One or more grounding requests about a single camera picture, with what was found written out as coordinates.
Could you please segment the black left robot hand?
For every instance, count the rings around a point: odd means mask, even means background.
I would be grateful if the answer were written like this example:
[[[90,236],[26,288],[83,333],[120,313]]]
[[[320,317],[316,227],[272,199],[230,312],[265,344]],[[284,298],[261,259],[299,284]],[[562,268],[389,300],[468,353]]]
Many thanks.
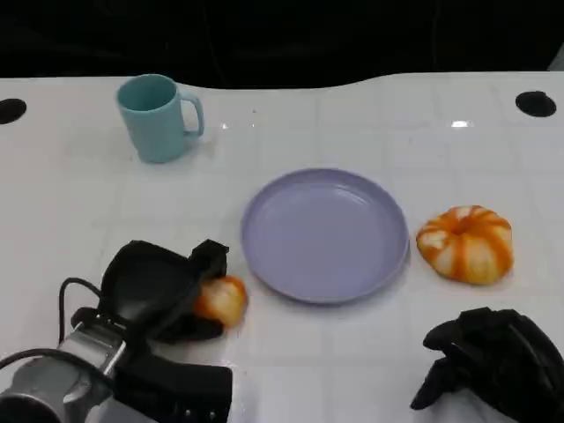
[[[130,241],[102,277],[98,310],[122,325],[129,340],[175,344],[218,338],[225,324],[198,316],[196,302],[205,282],[226,275],[228,251],[206,240],[182,256],[147,241]]]

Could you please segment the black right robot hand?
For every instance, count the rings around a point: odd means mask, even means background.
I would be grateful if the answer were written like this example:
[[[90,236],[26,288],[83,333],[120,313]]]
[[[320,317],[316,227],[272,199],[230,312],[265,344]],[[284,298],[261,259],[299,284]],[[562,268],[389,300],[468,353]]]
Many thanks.
[[[528,316],[514,309],[466,310],[431,329],[423,345],[444,356],[430,367],[413,410],[469,390],[517,422],[563,420],[563,357]]]

